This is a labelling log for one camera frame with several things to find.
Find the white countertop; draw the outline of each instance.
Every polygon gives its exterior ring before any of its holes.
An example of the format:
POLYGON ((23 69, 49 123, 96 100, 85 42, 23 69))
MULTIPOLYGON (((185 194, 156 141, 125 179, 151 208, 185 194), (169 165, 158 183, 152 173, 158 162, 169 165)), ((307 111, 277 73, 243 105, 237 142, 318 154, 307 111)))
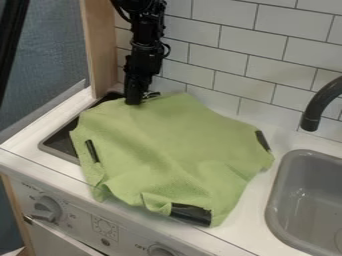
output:
MULTIPOLYGON (((267 172, 258 174, 252 180, 237 207, 220 227, 209 229, 191 227, 179 222, 171 222, 170 224, 170 221, 166 221, 166 218, 155 218, 155 215, 137 212, 136 209, 117 205, 114 202, 105 202, 103 204, 95 202, 88 187, 84 185, 85 179, 79 166, 38 149, 37 145, 43 138, 87 108, 93 101, 90 89, 85 89, 36 120, 2 145, 3 149, 34 161, 39 165, 33 163, 31 165, 27 160, 18 158, 6 151, 0 152, 0 165, 12 169, 7 174, 16 175, 17 177, 22 175, 23 177, 39 180, 87 200, 94 205, 105 207, 107 210, 126 216, 126 218, 133 221, 144 223, 147 227, 153 225, 155 230, 185 241, 188 244, 196 245, 196 247, 201 247, 203 250, 215 255, 227 255, 225 252, 228 248, 231 250, 231 244, 260 256, 308 255, 285 245, 269 231, 264 219, 267 200, 279 162, 284 154, 295 149, 311 149, 342 158, 341 143, 231 116, 254 124, 264 132, 276 158, 273 167, 267 172), (40 165, 55 171, 46 171, 46 168, 40 165)), ((223 110, 218 109, 216 111, 221 114, 224 113, 223 110)))

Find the wooden frame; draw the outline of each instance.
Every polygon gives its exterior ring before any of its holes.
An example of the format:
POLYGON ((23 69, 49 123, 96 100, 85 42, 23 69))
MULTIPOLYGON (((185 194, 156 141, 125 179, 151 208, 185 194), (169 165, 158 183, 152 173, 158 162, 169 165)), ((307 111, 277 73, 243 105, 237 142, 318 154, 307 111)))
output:
POLYGON ((94 98, 118 81, 114 7, 110 0, 80 0, 94 98))
POLYGON ((29 235, 29 232, 25 226, 21 207, 20 207, 19 202, 18 202, 18 200, 14 194, 14 191, 12 189, 10 179, 4 174, 0 174, 0 179, 2 180, 2 182, 4 184, 5 192, 7 194, 9 202, 11 204, 13 215, 14 215, 14 218, 17 222, 21 238, 23 239, 23 242, 25 244, 26 255, 35 256, 33 245, 31 243, 31 239, 30 239, 30 235, 29 235))

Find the gray wall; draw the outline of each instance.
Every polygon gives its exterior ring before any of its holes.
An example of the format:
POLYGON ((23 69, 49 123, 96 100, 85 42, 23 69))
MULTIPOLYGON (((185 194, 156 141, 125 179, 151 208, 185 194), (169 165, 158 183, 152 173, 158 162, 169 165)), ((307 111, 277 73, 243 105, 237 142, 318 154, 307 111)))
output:
POLYGON ((31 0, 0 109, 0 131, 84 78, 88 69, 79 1, 31 0))

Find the stove knob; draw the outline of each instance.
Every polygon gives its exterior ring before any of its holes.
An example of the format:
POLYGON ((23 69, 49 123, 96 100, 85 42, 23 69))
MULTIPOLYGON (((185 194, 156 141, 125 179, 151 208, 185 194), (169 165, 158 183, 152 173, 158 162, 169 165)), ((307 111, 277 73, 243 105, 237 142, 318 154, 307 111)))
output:
POLYGON ((62 216, 62 208, 54 199, 48 196, 40 198, 34 204, 34 209, 31 214, 33 219, 57 222, 62 216))
POLYGON ((149 256, 177 256, 174 252, 169 249, 162 247, 151 247, 148 253, 149 256))

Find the metal sink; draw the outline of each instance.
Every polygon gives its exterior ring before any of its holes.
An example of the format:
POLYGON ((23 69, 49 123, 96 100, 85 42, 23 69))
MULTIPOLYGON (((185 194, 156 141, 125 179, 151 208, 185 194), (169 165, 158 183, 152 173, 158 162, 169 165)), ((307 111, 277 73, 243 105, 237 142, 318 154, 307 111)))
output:
POLYGON ((285 244, 319 256, 342 255, 342 159, 309 150, 283 158, 266 222, 285 244))

